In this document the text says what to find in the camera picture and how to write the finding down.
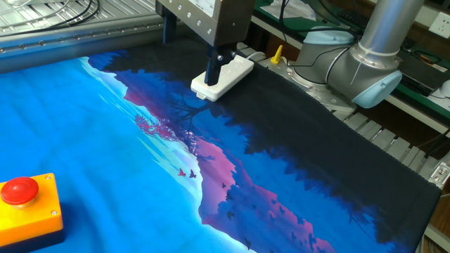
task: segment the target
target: metal grating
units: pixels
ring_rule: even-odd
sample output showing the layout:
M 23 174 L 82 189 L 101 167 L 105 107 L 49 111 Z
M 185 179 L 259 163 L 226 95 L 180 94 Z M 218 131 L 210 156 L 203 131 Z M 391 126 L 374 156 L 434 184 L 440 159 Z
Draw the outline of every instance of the metal grating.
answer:
M 100 11 L 92 19 L 88 20 L 86 24 L 156 15 L 155 0 L 99 1 L 101 3 Z M 93 1 L 84 17 L 96 10 L 96 2 L 97 0 Z M 79 15 L 86 10 L 88 5 L 89 0 L 65 0 L 58 3 L 15 7 L 4 0 L 0 0 L 0 36 L 50 27 Z

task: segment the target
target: tree silhouette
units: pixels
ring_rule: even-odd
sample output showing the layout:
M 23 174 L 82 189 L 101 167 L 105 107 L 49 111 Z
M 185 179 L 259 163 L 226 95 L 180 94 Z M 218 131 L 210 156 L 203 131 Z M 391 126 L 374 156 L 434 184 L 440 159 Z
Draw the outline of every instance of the tree silhouette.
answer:
M 415 214 L 431 216 L 439 199 L 438 188 L 357 136 L 295 85 L 285 84 L 287 81 L 261 66 L 256 65 L 216 103 L 193 105 L 187 99 L 195 98 L 189 86 L 206 69 L 206 48 L 198 39 L 178 39 L 115 53 L 109 64 L 99 65 L 102 71 L 116 73 L 116 79 L 129 73 L 136 73 L 136 80 L 142 72 L 159 73 L 165 82 L 139 84 L 149 87 L 142 96 L 161 104 L 157 108 L 161 112 L 151 113 L 160 115 L 158 122 L 169 127 L 189 152 L 195 153 L 198 138 L 193 124 L 196 115 L 209 109 L 213 117 L 227 116 L 226 125 L 239 126 L 240 134 L 247 138 L 245 153 L 267 153 L 289 162 L 288 173 L 308 189 L 328 189 L 327 194 L 349 212 L 349 222 L 365 223 L 364 213 L 369 213 L 375 219 L 378 242 L 401 240 L 416 246 L 416 234 L 426 224 Z M 131 88 L 138 85 L 132 78 L 127 75 L 121 80 Z M 408 209 L 413 204 L 417 207 L 414 214 Z

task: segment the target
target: yellow marker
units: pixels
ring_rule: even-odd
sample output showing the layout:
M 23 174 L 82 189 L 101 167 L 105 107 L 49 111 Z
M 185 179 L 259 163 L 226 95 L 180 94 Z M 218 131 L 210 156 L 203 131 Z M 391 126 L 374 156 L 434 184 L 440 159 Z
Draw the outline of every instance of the yellow marker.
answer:
M 25 180 L 19 180 L 17 185 L 11 184 L 17 179 Z M 33 176 L 31 179 L 34 180 L 17 179 L 11 180 L 8 184 L 0 183 L 0 247 L 63 229 L 55 176 L 45 174 Z M 25 192 L 25 195 L 29 197 L 30 188 L 34 191 L 32 194 L 36 193 L 33 195 L 35 197 L 27 200 L 27 203 L 19 202 L 18 199 L 21 196 L 18 197 L 14 191 L 19 189 L 22 191 L 20 193 Z
M 283 45 L 280 45 L 278 47 L 278 50 L 276 51 L 276 54 L 274 57 L 272 57 L 272 59 L 270 60 L 271 63 L 275 63 L 278 64 L 280 62 L 280 57 L 281 57 L 281 51 L 283 50 Z

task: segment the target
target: emergency stop button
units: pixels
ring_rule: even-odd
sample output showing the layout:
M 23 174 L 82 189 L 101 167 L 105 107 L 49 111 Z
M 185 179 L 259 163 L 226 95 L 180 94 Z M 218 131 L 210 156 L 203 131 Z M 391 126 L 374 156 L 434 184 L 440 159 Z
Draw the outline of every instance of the emergency stop button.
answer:
M 18 206 L 31 202 L 39 192 L 34 179 L 23 176 L 8 181 L 0 191 L 1 199 L 8 205 Z

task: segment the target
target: cable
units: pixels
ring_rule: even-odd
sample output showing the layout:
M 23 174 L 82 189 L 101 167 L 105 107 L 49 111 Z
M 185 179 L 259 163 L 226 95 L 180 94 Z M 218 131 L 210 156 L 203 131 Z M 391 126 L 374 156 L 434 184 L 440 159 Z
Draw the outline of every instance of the cable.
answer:
M 431 56 L 433 58 L 436 58 L 436 61 L 433 62 L 434 64 L 440 63 L 441 60 L 442 60 L 439 56 L 436 56 L 436 55 L 434 55 L 432 53 L 427 53 L 427 52 L 422 51 L 422 50 L 415 50 L 414 53 L 417 53 L 420 56 L 424 56 L 425 55 L 425 56 Z
M 258 55 L 262 55 L 262 56 L 266 57 L 266 54 L 264 52 L 254 52 L 251 55 L 247 56 L 246 59 L 249 60 L 249 59 L 253 58 L 253 56 L 258 56 Z
M 87 7 L 84 9 L 84 11 L 82 11 L 78 15 L 76 15 L 76 16 L 74 16 L 72 18 L 69 18 L 68 20 L 64 20 L 62 22 L 59 22 L 56 25 L 52 25 L 51 27 L 58 27 L 58 26 L 64 25 L 64 24 L 68 24 L 70 26 L 69 22 L 72 22 L 73 20 L 76 20 L 77 18 L 82 17 L 86 12 L 89 11 L 89 9 L 91 8 L 92 2 L 93 2 L 93 0 L 89 0 L 89 4 L 87 5 Z
M 442 136 L 442 135 L 440 134 L 440 135 L 438 135 L 438 136 L 432 138 L 432 139 L 429 140 L 429 141 L 426 141 L 426 142 L 424 142 L 424 143 L 422 143 L 422 144 L 420 144 L 420 145 L 417 145 L 416 147 L 417 147 L 417 148 L 423 147 L 424 145 L 427 145 L 428 143 L 431 143 L 431 142 L 433 142 L 433 141 L 436 141 L 436 140 L 437 140 L 439 137 L 441 137 L 441 136 Z
M 335 19 L 339 20 L 340 22 L 342 22 L 345 25 L 348 25 L 350 27 L 352 27 L 352 25 L 350 25 L 349 23 L 347 23 L 346 21 L 342 20 L 339 18 L 338 15 L 334 14 L 324 3 L 323 0 L 319 0 L 319 3 L 323 6 L 323 8 L 329 13 L 331 14 Z
M 447 139 L 443 144 L 439 145 L 437 148 L 435 148 L 434 150 L 431 150 L 430 153 L 428 154 L 428 156 L 425 155 L 425 157 L 429 157 L 431 155 L 434 155 L 436 152 L 438 152 L 439 150 L 441 150 L 441 148 L 445 147 L 446 145 L 450 144 L 450 139 Z
M 8 35 L 3 35 L 0 36 L 0 38 L 2 37 L 9 37 L 9 36 L 13 36 L 13 35 L 23 35 L 23 34 L 32 34 L 35 32 L 48 32 L 48 31 L 54 31 L 54 30 L 59 30 L 59 29 L 64 29 L 64 28 L 69 28 L 69 27 L 74 27 L 76 25 L 80 25 L 84 22 L 86 22 L 87 20 L 90 20 L 92 17 L 94 17 L 98 12 L 100 11 L 100 0 L 97 0 L 97 8 L 96 10 L 89 16 L 85 17 L 85 19 L 74 22 L 72 24 L 67 24 L 67 26 L 57 26 L 57 27 L 47 27 L 47 28 L 43 28 L 43 29 L 38 29 L 38 30 L 32 30 L 32 31 L 26 31 L 26 32 L 18 32 L 15 34 L 8 34 Z
M 425 156 L 428 157 L 430 155 L 430 153 L 432 152 L 433 148 L 442 141 L 442 139 L 446 138 L 446 135 L 450 133 L 450 128 L 447 129 L 443 134 L 441 134 L 440 136 L 438 136 L 439 138 L 437 139 L 437 141 L 431 145 L 431 147 L 428 148 L 427 152 L 425 153 Z
M 48 14 L 48 15 L 45 15 L 45 16 L 42 16 L 42 17 L 38 17 L 38 18 L 34 18 L 32 20 L 26 20 L 26 21 L 18 22 L 18 23 L 15 23 L 15 24 L 4 25 L 4 26 L 0 27 L 0 29 L 8 28 L 10 26 L 26 25 L 27 23 L 40 21 L 40 20 L 43 20 L 44 18 L 50 18 L 52 15 L 55 15 L 55 14 L 61 12 L 69 3 L 70 3 L 70 0 L 66 0 L 61 8 L 59 8 L 58 10 L 56 10 L 56 11 L 54 11 L 54 12 Z
M 440 97 L 435 96 L 435 95 L 433 95 L 433 94 L 430 94 L 430 96 L 432 96 L 433 98 L 440 98 Z
M 284 25 L 284 10 L 286 8 L 286 6 L 288 5 L 288 1 L 286 0 L 282 0 L 281 3 L 281 11 L 280 11 L 280 18 L 279 18 L 279 22 L 281 24 L 281 32 L 283 33 L 283 37 L 284 37 L 284 41 L 286 43 L 288 43 L 288 40 L 286 38 L 286 34 L 285 31 L 289 30 L 291 32 L 320 32 L 320 31 L 343 31 L 343 32 L 349 32 L 351 35 L 353 35 L 353 37 L 355 38 L 355 40 L 357 40 L 359 34 L 357 31 L 352 31 L 349 29 L 345 29 L 345 28 L 339 28 L 339 27 L 327 27 L 327 28 L 317 28 L 317 29 L 304 29 L 304 30 L 294 30 L 294 29 L 290 29 L 288 27 L 286 27 Z
M 433 145 L 431 145 L 431 147 L 428 148 L 427 152 L 425 153 L 425 157 L 429 157 L 430 155 L 433 155 L 434 153 L 436 153 L 437 151 L 439 151 L 439 149 L 443 148 L 445 145 L 449 144 L 449 140 L 450 139 L 446 139 L 445 142 L 443 144 L 441 144 L 440 146 L 438 146 L 437 148 L 435 148 L 435 146 L 437 144 L 439 144 L 444 138 L 446 138 L 446 135 L 450 133 L 450 128 L 447 129 L 443 134 L 441 134 L 439 136 L 439 138 L 436 140 L 435 143 L 433 143 Z
M 356 13 L 358 13 L 358 15 L 361 15 L 361 14 L 359 13 L 359 10 L 358 10 L 358 4 L 356 3 L 356 0 L 353 0 L 353 4 L 354 4 L 354 10 L 356 11 Z
M 287 65 L 288 67 L 312 67 L 312 66 L 314 66 L 314 64 L 316 64 L 316 61 L 317 61 L 317 60 L 319 59 L 319 57 L 321 57 L 322 55 L 324 55 L 324 54 L 326 54 L 326 53 L 331 53 L 331 52 L 336 51 L 336 50 L 338 50 L 338 49 L 347 49 L 347 48 L 349 48 L 349 47 L 346 46 L 346 47 L 334 48 L 333 50 L 325 51 L 325 52 L 319 54 L 319 55 L 316 57 L 316 59 L 314 60 L 314 62 L 313 62 L 311 65 L 289 65 L 289 64 L 286 64 L 286 65 Z

